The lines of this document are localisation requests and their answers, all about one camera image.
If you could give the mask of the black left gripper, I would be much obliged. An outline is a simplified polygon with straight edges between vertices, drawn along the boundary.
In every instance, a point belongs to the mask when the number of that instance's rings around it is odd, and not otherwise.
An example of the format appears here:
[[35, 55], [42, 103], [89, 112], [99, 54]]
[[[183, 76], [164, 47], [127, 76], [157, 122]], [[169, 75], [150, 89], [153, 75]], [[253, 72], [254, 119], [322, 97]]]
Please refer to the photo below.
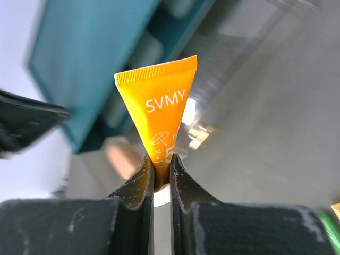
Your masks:
[[1, 159], [18, 154], [70, 117], [62, 106], [1, 90]]

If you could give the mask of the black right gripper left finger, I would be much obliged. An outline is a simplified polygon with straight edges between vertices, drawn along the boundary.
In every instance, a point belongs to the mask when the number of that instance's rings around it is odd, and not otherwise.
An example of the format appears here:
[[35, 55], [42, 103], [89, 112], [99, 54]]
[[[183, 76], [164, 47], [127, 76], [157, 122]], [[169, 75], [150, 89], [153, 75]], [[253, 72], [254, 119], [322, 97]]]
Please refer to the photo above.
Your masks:
[[1, 203], [1, 254], [153, 254], [154, 166], [103, 199], [13, 199]]

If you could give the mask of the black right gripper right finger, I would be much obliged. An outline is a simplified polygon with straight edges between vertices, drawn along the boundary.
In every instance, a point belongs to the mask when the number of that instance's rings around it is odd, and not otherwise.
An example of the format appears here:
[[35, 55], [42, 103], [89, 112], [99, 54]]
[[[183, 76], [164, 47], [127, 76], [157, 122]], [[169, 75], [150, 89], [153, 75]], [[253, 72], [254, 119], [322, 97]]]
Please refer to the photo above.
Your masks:
[[224, 203], [170, 164], [173, 254], [331, 254], [321, 220], [299, 205]]

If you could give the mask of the orange sunscreen tube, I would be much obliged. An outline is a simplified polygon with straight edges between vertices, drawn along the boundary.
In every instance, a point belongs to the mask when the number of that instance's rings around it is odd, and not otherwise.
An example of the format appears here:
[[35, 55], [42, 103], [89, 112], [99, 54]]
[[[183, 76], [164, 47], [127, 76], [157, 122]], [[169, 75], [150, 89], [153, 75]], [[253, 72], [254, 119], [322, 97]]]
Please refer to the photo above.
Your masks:
[[170, 202], [169, 170], [197, 56], [115, 73], [115, 85], [155, 167], [154, 207]]

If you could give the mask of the black gold lipstick case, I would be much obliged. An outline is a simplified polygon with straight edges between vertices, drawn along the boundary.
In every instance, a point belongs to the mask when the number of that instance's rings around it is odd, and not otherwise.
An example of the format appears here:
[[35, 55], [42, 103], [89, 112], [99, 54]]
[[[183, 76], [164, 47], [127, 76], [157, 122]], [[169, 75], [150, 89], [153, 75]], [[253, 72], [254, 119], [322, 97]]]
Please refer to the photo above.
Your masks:
[[340, 203], [336, 203], [331, 205], [332, 210], [334, 211], [334, 213], [336, 214], [336, 216], [338, 217], [338, 219], [340, 219]]

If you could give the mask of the clear top drawer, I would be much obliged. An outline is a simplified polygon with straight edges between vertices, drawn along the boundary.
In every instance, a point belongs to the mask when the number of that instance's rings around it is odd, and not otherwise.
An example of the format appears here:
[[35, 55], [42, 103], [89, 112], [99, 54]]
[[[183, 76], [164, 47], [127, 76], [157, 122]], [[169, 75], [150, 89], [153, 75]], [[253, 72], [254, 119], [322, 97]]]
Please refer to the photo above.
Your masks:
[[301, 30], [321, 1], [215, 1], [183, 49], [197, 55], [199, 68], [175, 150], [181, 157], [194, 148], [203, 126], [209, 139], [220, 127], [239, 92]]

